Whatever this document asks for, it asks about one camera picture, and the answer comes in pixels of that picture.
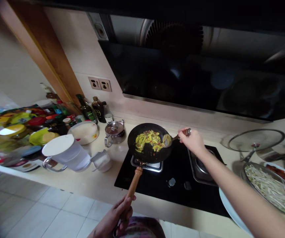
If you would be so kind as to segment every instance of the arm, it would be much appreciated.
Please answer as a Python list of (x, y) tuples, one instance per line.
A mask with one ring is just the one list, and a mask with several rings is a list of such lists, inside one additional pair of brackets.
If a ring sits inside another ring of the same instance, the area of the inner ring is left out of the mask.
[(285, 219), (205, 148), (203, 139), (196, 130), (186, 137), (179, 130), (184, 143), (205, 165), (210, 175), (222, 189), (234, 210), (256, 238), (285, 237)]
[(132, 203), (131, 198), (125, 197), (118, 201), (103, 217), (103, 219), (97, 224), (94, 230), (89, 234), (87, 238), (112, 238), (115, 226), (118, 224), (120, 215), (123, 211), (128, 210), (126, 214), (126, 220), (122, 220), (116, 234), (121, 236), (125, 229), (128, 227), (129, 218), (133, 215), (133, 209), (130, 206)]

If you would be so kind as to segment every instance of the electrical outlet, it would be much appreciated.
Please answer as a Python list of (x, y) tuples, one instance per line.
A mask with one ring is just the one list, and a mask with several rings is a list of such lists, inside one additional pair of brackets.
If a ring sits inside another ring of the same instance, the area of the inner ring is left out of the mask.
[(100, 79), (101, 88), (103, 91), (111, 92), (112, 88), (110, 87), (110, 82), (107, 79)]
[(89, 77), (92, 89), (102, 90), (100, 80), (98, 78)]

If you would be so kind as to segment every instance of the patterned clothing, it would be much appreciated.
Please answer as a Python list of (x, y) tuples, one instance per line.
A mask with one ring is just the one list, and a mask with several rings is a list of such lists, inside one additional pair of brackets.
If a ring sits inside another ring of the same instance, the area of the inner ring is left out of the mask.
[(131, 217), (125, 234), (120, 238), (166, 238), (155, 218)]

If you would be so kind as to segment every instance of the soy sauce bottle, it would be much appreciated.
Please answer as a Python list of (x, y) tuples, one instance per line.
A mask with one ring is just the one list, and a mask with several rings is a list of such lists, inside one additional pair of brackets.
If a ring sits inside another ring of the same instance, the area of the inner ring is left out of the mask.
[(96, 112), (96, 115), (100, 122), (106, 123), (106, 120), (104, 118), (104, 105), (103, 103), (97, 98), (93, 97), (94, 102), (92, 102), (92, 106), (94, 108), (94, 111)]

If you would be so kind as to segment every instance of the kitchen counter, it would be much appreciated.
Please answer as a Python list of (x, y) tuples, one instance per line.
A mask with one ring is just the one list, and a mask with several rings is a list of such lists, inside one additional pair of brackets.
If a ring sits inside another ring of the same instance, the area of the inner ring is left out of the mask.
[[(127, 135), (136, 125), (143, 122), (150, 122), (147, 120), (148, 119), (146, 118), (141, 118), (141, 121), (138, 122), (125, 119), (125, 129)], [(173, 137), (177, 135), (177, 129), (182, 128), (182, 126), (162, 121), (153, 120), (153, 123), (157, 123), (166, 128), (168, 133)], [(22, 173), (2, 166), (0, 166), (0, 172), (43, 183), (48, 186), (57, 187), (59, 189), (74, 192), (99, 201), (114, 204), (127, 192), (121, 188), (114, 187), (114, 183), (127, 154), (128, 145), (127, 140), (125, 140), (121, 144), (112, 145), (110, 148), (105, 148), (105, 126), (106, 124), (99, 123), (100, 134), (98, 138), (89, 145), (84, 146), (84, 148), (88, 150), (91, 156), (96, 152), (102, 151), (104, 149), (108, 151), (109, 156), (113, 160), (113, 166), (109, 171), (105, 173), (100, 173), (99, 171), (92, 172), (94, 169), (93, 165), (90, 165), (87, 170), (80, 173), (76, 173), (69, 169), (66, 169), (61, 173), (53, 173), (43, 168), (38, 168), (31, 172)], [(217, 139), (212, 135), (212, 132), (210, 132), (209, 135), (203, 134), (205, 145), (216, 147), (223, 161), (227, 164), (227, 167), (233, 171), (237, 171), (236, 161), (240, 159), (241, 154), (239, 152), (227, 149), (220, 143), (220, 139)], [(254, 154), (251, 158), (251, 161), (259, 163), (263, 160)], [(219, 237), (250, 237), (242, 229), (240, 229), (232, 219), (139, 193), (136, 193), (136, 197), (137, 200), (132, 203), (132, 207), (133, 210), (137, 213), (156, 217), (168, 222), (193, 228)]]

